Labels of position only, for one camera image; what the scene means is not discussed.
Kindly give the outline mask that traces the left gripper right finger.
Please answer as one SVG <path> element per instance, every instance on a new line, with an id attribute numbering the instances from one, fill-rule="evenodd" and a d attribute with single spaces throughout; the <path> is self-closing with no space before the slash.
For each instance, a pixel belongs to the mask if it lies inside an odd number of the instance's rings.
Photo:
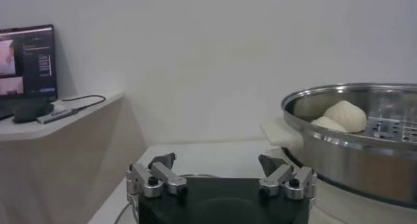
<path id="1" fill-rule="evenodd" d="M 265 177 L 259 180 L 259 193 L 264 200 L 283 194 L 290 200 L 315 200 L 317 173 L 310 167 L 297 171 L 280 158 L 259 155 Z"/>

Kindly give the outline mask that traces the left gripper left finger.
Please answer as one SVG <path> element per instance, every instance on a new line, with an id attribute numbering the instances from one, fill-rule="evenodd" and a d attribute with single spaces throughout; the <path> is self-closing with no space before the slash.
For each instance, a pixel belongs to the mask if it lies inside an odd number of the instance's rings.
<path id="1" fill-rule="evenodd" d="M 126 192 L 133 199 L 139 195 L 158 198 L 164 188 L 172 195 L 182 197 L 188 192 L 187 179 L 176 175 L 171 169 L 176 154 L 171 152 L 154 157 L 148 166 L 140 163 L 130 164 L 126 170 Z"/>

